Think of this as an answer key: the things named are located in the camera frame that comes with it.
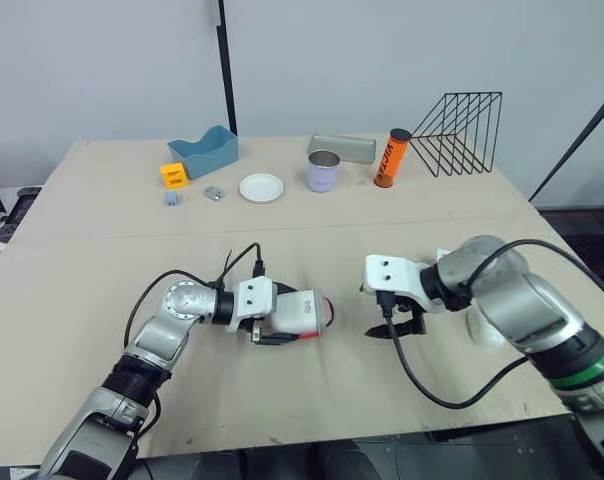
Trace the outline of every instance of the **small gray block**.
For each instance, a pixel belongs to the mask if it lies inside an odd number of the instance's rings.
[[[177,205],[178,201],[178,192],[174,190],[164,192],[164,205],[167,207]]]

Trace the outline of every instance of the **white plate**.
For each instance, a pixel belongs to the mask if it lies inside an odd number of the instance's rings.
[[[270,173],[255,173],[240,182],[240,193],[254,203],[269,203],[277,199],[284,191],[284,184]]]

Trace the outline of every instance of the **table surface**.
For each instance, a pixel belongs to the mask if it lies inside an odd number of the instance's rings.
[[[379,135],[378,161],[386,136]],[[409,151],[397,184],[373,185],[375,166],[344,164],[337,187],[304,183],[310,137],[240,139],[240,160],[182,190],[163,206],[163,140],[76,144],[44,187],[0,258],[0,464],[39,463],[86,395],[119,358],[124,323],[159,273],[182,268],[216,276],[229,249],[262,244],[267,275],[320,288],[336,319],[322,338],[256,346],[244,334],[194,327],[171,381],[162,418],[144,439],[146,455],[449,429],[524,420],[565,410],[524,365],[475,406],[438,407],[410,384],[392,344],[365,337],[382,323],[373,297],[359,293],[370,253],[433,260],[482,234],[566,244],[517,190],[491,174],[433,178]],[[237,192],[248,174],[285,184],[273,204]],[[214,185],[227,196],[203,196]],[[525,255],[604,334],[604,295],[559,257]],[[229,283],[250,276],[238,265]],[[168,279],[166,286],[174,279]],[[162,288],[144,302],[152,315]],[[462,313],[427,315],[428,335],[405,337],[425,385],[451,401],[468,398],[519,354],[469,338]]]

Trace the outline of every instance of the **small blue object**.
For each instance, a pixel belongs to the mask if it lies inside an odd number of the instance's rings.
[[[199,142],[173,140],[167,145],[191,180],[238,160],[238,137],[222,125],[209,128]]]
[[[178,192],[175,190],[170,190],[168,192],[164,192],[164,205],[167,207],[171,207],[178,204]]]

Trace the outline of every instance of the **yellow block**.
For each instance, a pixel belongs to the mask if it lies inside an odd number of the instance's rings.
[[[160,173],[164,179],[164,185],[169,190],[174,188],[186,187],[189,179],[184,171],[184,165],[181,163],[170,163],[160,167]]]

